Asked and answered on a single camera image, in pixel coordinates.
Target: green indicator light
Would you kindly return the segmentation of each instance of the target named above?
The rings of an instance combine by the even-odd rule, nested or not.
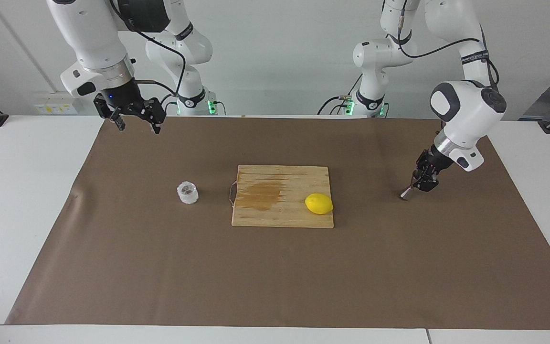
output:
[[[212,102],[212,101],[207,100],[207,105],[209,106],[209,114],[210,114],[210,115],[213,115],[214,113],[216,113],[216,107],[213,106],[213,102]]]
[[[353,115],[354,107],[356,107],[356,103],[353,100],[350,100],[349,105],[347,105],[347,110],[345,110],[347,115]]]
[[[389,103],[383,103],[379,112],[379,118],[388,118]]]

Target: white wall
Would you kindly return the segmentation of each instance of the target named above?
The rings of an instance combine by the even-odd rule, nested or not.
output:
[[[474,4],[502,74],[507,119],[517,119],[550,86],[550,1]],[[198,67],[203,82],[218,93],[229,113],[238,115],[315,113],[328,97],[347,92],[360,74],[351,60],[354,46],[384,37],[380,0],[186,0],[186,6],[196,28],[214,45],[213,60]],[[120,36],[139,61],[138,78],[173,85],[147,61],[141,37],[131,32]],[[415,22],[414,37],[421,52],[443,44],[427,32],[423,15]],[[46,0],[0,0],[4,111],[28,114],[33,93],[64,91],[59,73],[73,62],[74,53],[57,30]],[[441,81],[463,77],[456,49],[388,73],[390,115],[408,118],[434,117],[428,106],[432,89]],[[144,90],[149,96],[165,94],[154,86]]]

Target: cutting board handle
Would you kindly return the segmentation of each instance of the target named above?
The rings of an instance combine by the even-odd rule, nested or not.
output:
[[[233,207],[235,207],[235,200],[236,200],[236,181],[232,183],[231,191],[229,192],[229,201],[231,201],[231,205]]]

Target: brown paper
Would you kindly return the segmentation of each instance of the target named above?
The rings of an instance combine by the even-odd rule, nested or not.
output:
[[[437,121],[127,122],[101,129],[8,324],[550,329],[550,247],[487,139],[480,169],[404,202]],[[328,166],[336,228],[232,227],[240,164]]]

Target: black strap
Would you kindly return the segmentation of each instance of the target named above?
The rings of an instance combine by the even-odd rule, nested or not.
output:
[[[467,55],[462,57],[462,64],[467,65],[468,63],[473,63],[478,60],[487,60],[489,59],[489,51],[483,50],[482,52],[474,53],[472,55]]]
[[[176,41],[183,41],[194,31],[194,25],[192,25],[192,22],[188,24],[188,26],[184,29],[184,31],[181,31],[181,33],[175,35]]]
[[[376,100],[368,99],[360,93],[360,90],[358,90],[356,92],[356,98],[358,98],[358,102],[360,102],[362,105],[364,105],[366,107],[366,109],[374,111],[374,110],[378,109],[379,105],[381,105],[383,103],[383,100],[385,99],[385,96],[383,96],[381,99],[376,99]]]
[[[203,88],[203,91],[201,91],[198,96],[192,98],[179,96],[179,99],[184,103],[184,105],[186,105],[187,108],[195,108],[201,102],[201,100],[205,99],[206,95],[207,92],[205,92],[205,89]]]

